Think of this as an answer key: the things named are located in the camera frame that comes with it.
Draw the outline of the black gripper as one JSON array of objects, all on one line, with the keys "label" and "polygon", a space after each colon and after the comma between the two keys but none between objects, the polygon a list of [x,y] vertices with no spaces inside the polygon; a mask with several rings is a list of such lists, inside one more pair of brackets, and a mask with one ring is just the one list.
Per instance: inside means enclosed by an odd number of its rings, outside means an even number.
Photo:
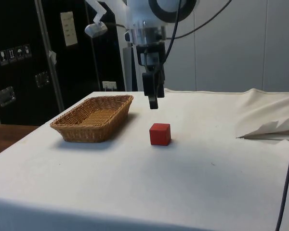
[{"label": "black gripper", "polygon": [[[150,44],[148,46],[136,46],[138,64],[146,70],[142,74],[144,95],[148,97],[151,110],[158,109],[158,98],[164,98],[164,67],[163,61],[166,55],[165,43]],[[159,77],[155,73],[155,67],[159,67]]]}]

